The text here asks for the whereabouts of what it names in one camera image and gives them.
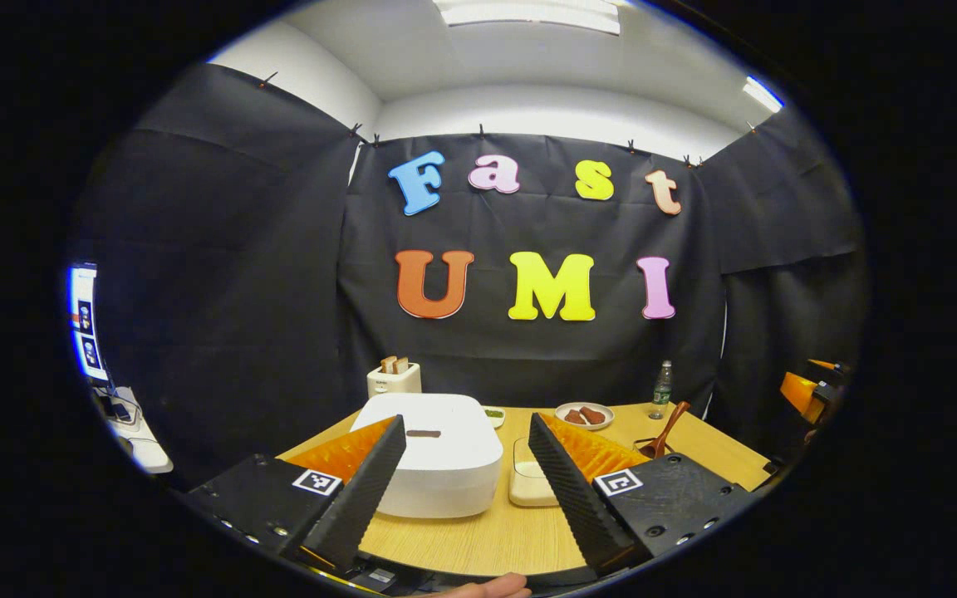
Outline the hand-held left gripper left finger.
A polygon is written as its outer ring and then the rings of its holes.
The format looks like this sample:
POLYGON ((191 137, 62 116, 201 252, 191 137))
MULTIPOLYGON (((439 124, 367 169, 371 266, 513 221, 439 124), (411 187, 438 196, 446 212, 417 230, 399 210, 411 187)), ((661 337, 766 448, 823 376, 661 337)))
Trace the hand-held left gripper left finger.
POLYGON ((270 556, 345 574, 406 445, 396 414, 293 459, 251 455, 189 491, 189 506, 270 556))

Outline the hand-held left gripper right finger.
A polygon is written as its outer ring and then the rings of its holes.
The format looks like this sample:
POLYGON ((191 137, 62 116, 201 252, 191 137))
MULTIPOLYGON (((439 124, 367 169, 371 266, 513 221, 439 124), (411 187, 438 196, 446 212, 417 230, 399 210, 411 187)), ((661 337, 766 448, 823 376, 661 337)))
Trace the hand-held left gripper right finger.
POLYGON ((691 548, 744 514, 766 484, 764 457, 686 411, 631 443, 532 414, 528 446, 600 578, 691 548))

